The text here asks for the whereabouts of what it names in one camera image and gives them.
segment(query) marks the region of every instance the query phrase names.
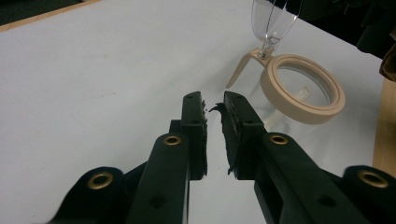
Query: black object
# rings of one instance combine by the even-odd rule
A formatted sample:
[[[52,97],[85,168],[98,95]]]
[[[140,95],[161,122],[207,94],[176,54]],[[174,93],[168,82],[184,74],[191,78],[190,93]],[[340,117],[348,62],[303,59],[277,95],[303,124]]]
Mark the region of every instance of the black object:
[[[49,223],[187,223],[189,181],[207,169],[204,107],[200,92],[186,95],[181,120],[157,138],[147,162],[126,175],[110,167],[89,171]]]
[[[157,138],[148,162],[126,175],[109,167],[89,171],[50,223],[187,223],[190,180],[206,173],[204,107],[200,92],[186,95],[182,119]],[[349,167],[342,178],[322,171],[292,138],[265,131],[240,94],[226,91],[214,109],[229,173],[255,181],[267,223],[396,223],[392,176],[367,166]]]
[[[304,0],[299,18],[378,58],[395,44],[394,0]]]
[[[366,166],[349,167],[343,178],[322,171],[291,137],[265,131],[240,94],[226,91],[215,109],[230,169],[237,179],[255,180],[267,223],[396,223],[390,175]]]

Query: screw hole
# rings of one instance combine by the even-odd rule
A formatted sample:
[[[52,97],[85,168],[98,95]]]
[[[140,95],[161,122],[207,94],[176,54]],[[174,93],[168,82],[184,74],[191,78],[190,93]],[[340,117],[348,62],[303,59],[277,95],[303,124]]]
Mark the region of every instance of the screw hole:
[[[90,189],[103,189],[111,184],[113,181],[113,175],[109,172],[102,172],[94,174],[87,185]]]
[[[376,188],[387,188],[389,183],[382,177],[371,171],[362,170],[358,172],[358,177],[366,184],[371,185]]]
[[[271,142],[278,144],[278,145],[285,145],[288,143],[288,139],[281,135],[272,135],[270,137]]]
[[[174,146],[181,142],[181,138],[175,135],[167,136],[163,139],[163,142],[168,146]]]

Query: brass grommet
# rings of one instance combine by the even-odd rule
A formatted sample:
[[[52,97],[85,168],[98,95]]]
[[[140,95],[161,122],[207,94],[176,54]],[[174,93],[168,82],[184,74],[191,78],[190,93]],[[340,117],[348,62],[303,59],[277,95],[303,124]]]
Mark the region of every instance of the brass grommet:
[[[358,177],[366,184],[376,188],[384,189],[389,186],[388,180],[381,175],[371,171],[361,170],[358,172]]]
[[[181,143],[181,138],[176,135],[170,135],[170,136],[165,137],[163,139],[163,142],[168,146],[175,146],[175,145]]]
[[[101,172],[94,174],[88,181],[88,188],[90,189],[103,189],[113,181],[113,175],[109,172]]]
[[[277,135],[277,134],[272,135],[270,137],[270,140],[271,140],[271,142],[278,144],[278,145],[286,145],[289,142],[289,140],[286,137],[284,137],[282,135]]]

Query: white table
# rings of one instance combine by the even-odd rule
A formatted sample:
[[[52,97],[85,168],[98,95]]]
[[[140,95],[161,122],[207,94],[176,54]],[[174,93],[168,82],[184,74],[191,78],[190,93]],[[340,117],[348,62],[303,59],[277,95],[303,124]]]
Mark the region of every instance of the white table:
[[[127,172],[181,115],[182,97],[221,102],[240,58],[260,42],[250,1],[104,0],[0,34],[0,223],[49,221],[87,171]],[[275,55],[299,54],[332,72],[346,106],[331,121],[284,130],[337,175],[371,165],[380,60],[297,21]],[[231,91],[262,118],[250,63]],[[252,181],[227,175],[220,114],[207,113],[208,176],[191,182],[190,223],[264,223]]]

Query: white tabletop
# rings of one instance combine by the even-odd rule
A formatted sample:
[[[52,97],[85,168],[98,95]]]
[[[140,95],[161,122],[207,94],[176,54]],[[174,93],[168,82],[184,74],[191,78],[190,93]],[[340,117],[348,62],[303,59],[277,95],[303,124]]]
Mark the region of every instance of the white tabletop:
[[[240,58],[261,43],[250,1],[104,0],[0,34],[0,223],[49,221],[87,171],[127,172],[146,161],[155,139],[180,119],[182,97],[201,91],[221,102]],[[304,21],[275,55],[321,64],[346,92],[327,123],[287,120],[290,134],[323,169],[341,175],[371,165],[382,77],[380,60]],[[250,63],[231,91],[264,119]],[[208,176],[191,182],[190,223],[264,223],[252,181],[229,168],[220,114],[208,119]]]

